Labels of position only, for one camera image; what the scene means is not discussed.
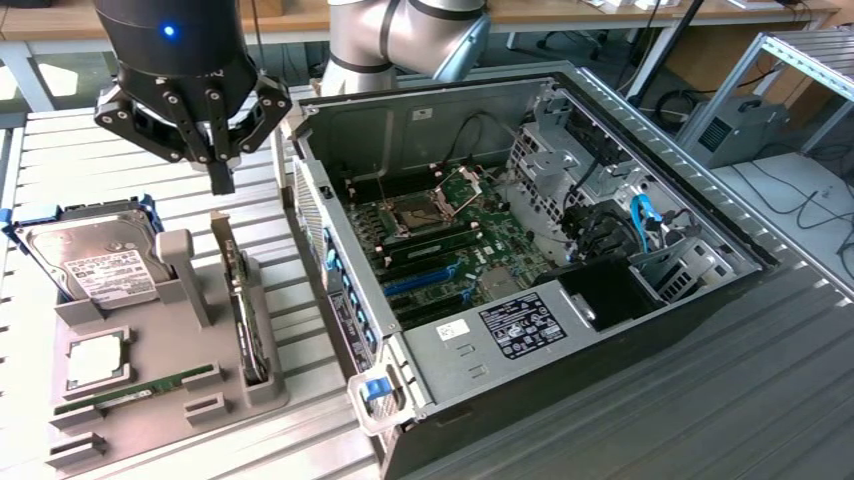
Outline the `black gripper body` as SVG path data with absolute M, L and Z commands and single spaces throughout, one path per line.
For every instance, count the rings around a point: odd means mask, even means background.
M 98 1 L 95 9 L 119 62 L 119 85 L 137 102 L 170 119 L 173 92 L 191 119 L 207 121 L 206 92 L 215 90 L 227 115 L 239 112 L 258 72 L 237 2 Z

